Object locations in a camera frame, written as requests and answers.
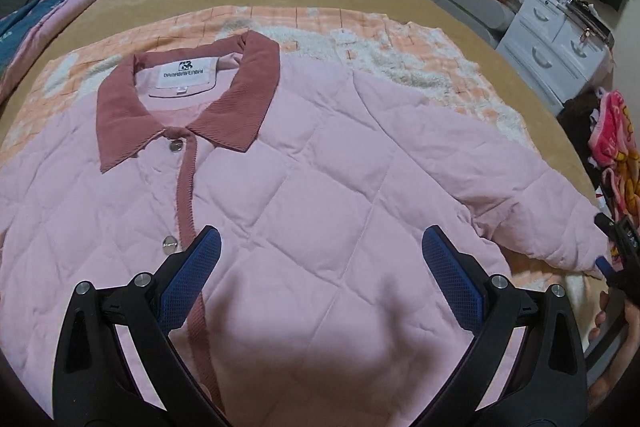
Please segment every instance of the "human hand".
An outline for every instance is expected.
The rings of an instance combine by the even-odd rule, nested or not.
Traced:
[[[607,318],[604,309],[609,302],[609,294],[600,292],[600,313],[596,315],[596,327],[589,332],[589,341],[600,334],[600,325]],[[607,397],[622,377],[631,360],[640,348],[640,309],[630,301],[625,301],[625,320],[629,324],[626,341],[612,360],[603,375],[596,380],[589,390],[589,411],[594,410]]]

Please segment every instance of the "silver screw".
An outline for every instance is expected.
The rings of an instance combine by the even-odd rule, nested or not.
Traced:
[[[147,284],[151,282],[151,274],[147,272],[142,272],[136,275],[136,278],[133,279],[133,284],[136,286],[140,286],[144,288]]]
[[[491,284],[493,284],[496,288],[500,290],[507,288],[508,281],[507,278],[502,275],[494,275],[491,277]]]
[[[564,297],[564,288],[562,288],[562,286],[559,284],[552,284],[551,293],[553,293],[553,295],[555,295],[556,297]]]
[[[81,283],[78,283],[78,286],[76,286],[76,293],[78,295],[84,295],[90,289],[91,289],[91,285],[87,281],[82,281]]]

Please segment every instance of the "white drawer cabinet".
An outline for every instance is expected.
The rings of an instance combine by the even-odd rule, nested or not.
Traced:
[[[585,37],[555,0],[525,0],[497,51],[554,115],[611,60],[606,44]]]

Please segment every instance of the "blue blanket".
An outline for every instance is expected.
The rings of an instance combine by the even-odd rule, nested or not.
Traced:
[[[0,76],[14,59],[22,40],[63,0],[33,0],[0,20]]]

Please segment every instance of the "size tag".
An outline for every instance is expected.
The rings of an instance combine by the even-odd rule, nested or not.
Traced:
[[[212,81],[215,85],[217,63],[217,57],[204,57],[164,64],[160,67],[156,87],[159,89],[180,88],[182,90],[185,87],[209,84]]]

